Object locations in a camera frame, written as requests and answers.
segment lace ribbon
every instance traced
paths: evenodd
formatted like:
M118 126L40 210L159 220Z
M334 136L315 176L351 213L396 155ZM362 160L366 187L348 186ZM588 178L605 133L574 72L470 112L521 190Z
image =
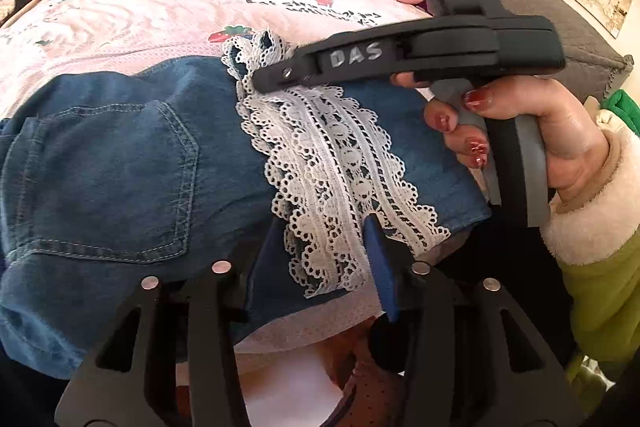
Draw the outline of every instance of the lace ribbon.
M341 87L254 91L257 68L289 58L294 46L270 30L252 40L225 43L222 62L237 80L242 129L268 156L267 181L276 189L271 210L287 221L289 272L305 296L353 290L370 278L361 223L378 215L390 237L415 257L449 237L432 206L417 204L418 190L403 180L404 162L378 116L343 98Z

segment white fabric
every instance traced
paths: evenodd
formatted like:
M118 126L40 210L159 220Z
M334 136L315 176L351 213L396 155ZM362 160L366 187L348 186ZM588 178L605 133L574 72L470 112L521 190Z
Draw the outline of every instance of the white fabric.
M625 121L608 109L601 109L600 111L598 111L595 122L596 125L601 129L609 130L614 134L617 134L621 130L626 128Z
M425 16L394 0L43 0L0 30L0 118L58 74L135 74L168 58L220 57L227 26L308 43Z
M278 190L271 210L287 221L289 272L307 297L352 291L371 277L362 240L369 214L375 213L414 257L450 232L436 225L432 206L417 204L418 190L403 179L404 162L391 153L391 138L376 124L375 112L343 98L341 87L254 91L254 71L284 60L290 51L267 30L251 41L229 39L222 61L238 80L242 129L268 156L264 172Z
M610 182L579 210L552 214L543 237L549 251L564 263L597 263L616 253L640 223L640 139L625 126L616 133L620 162ZM560 203L551 203L552 212Z

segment metal pin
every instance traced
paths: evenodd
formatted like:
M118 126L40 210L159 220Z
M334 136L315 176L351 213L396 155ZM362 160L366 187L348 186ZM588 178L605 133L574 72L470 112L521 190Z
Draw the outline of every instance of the metal pin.
M489 290L490 292L497 292L502 287L500 281L493 277L487 277L487 279L482 281L482 286L484 286L485 290Z
M229 261L217 261L211 265L213 273L226 273L231 270L231 263Z
M160 281L158 280L158 277L156 277L155 275L150 275L149 277L145 277L142 280L140 286L142 286L145 290L152 290L153 288L158 286L159 283Z
M427 275L431 271L431 266L424 261L416 261L411 265L411 271L417 275Z

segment green sleeve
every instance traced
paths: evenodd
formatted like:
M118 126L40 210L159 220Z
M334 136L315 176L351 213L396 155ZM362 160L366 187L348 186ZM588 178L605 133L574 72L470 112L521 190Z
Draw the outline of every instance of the green sleeve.
M603 367L628 362L640 346L640 232L604 261L559 266L580 350Z

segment denim fabric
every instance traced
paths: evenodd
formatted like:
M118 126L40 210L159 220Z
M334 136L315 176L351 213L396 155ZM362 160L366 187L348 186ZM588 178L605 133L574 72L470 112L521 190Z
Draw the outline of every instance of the denim fabric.
M455 232L488 216L470 175L422 123L424 100L385 82L345 86L377 112L405 178ZM194 276L270 217L265 156L236 114L218 58L169 60L135 76L62 75L0 131L0 339L13 359L68 378L141 279ZM254 271L252 320L313 299L289 276L282 234Z

